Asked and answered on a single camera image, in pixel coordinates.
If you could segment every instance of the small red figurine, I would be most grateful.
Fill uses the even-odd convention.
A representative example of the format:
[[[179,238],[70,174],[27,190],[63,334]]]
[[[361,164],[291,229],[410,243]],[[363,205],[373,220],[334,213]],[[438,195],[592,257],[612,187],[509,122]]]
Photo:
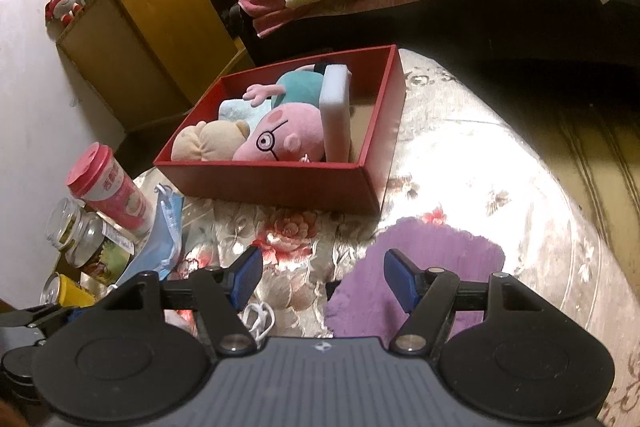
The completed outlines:
[[[81,9],[76,0],[51,0],[44,7],[44,20],[48,23],[55,18],[67,26]]]

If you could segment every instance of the white wall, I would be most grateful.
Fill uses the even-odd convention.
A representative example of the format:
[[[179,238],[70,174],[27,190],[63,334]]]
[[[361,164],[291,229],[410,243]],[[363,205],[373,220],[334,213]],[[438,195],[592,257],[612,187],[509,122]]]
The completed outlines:
[[[47,217],[91,142],[116,147],[120,124],[55,45],[49,0],[0,0],[0,298],[36,305],[57,260]],[[105,50],[104,66],[109,52]]]

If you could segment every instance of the stuffed toy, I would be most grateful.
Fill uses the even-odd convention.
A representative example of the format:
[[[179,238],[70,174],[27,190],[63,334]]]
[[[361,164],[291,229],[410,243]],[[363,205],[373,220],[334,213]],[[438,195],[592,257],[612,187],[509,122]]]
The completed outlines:
[[[57,19],[68,26],[81,9],[76,0],[50,0],[44,7],[44,20],[48,23]]]
[[[237,161],[312,161],[324,156],[320,110],[289,102],[271,109],[236,153]]]
[[[258,107],[271,97],[271,108],[290,102],[309,103],[320,108],[320,92],[324,75],[315,71],[295,70],[283,74],[275,84],[249,86],[242,96],[251,100],[252,107]]]
[[[258,127],[260,120],[271,110],[271,100],[261,103],[257,107],[252,107],[250,102],[241,98],[223,100],[218,108],[218,120],[244,120],[249,124],[251,132]]]
[[[171,149],[171,160],[230,161],[248,136],[249,126],[243,120],[201,121],[178,133]]]

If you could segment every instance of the teddy bear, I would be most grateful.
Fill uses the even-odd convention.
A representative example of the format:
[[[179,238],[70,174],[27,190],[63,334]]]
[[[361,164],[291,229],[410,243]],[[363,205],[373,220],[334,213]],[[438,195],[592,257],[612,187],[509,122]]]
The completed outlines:
[[[230,161],[249,136],[244,120],[198,122],[182,129],[171,149],[172,161]]]

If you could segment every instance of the plastic cup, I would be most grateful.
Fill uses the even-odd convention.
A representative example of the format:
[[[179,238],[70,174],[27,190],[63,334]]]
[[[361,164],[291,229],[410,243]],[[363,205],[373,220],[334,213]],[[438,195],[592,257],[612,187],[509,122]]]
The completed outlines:
[[[142,237],[151,228],[151,205],[122,169],[110,147],[92,143],[66,178],[71,195]]]

